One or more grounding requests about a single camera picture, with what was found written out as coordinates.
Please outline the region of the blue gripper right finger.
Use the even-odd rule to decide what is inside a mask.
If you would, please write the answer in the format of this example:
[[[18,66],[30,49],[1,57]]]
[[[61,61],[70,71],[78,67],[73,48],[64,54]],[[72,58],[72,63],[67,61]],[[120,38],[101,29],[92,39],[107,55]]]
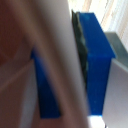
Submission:
[[[116,57],[94,13],[72,13],[72,24],[91,115],[101,115],[110,71]]]

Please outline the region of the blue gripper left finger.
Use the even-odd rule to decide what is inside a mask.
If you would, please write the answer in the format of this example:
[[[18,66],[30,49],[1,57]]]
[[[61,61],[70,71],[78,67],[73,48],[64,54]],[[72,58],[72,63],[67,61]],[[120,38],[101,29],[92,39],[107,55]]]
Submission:
[[[36,80],[39,97],[39,108],[41,118],[59,118],[61,116],[59,106],[45,72],[45,67],[41,65],[41,57],[35,49],[31,52],[36,71]]]

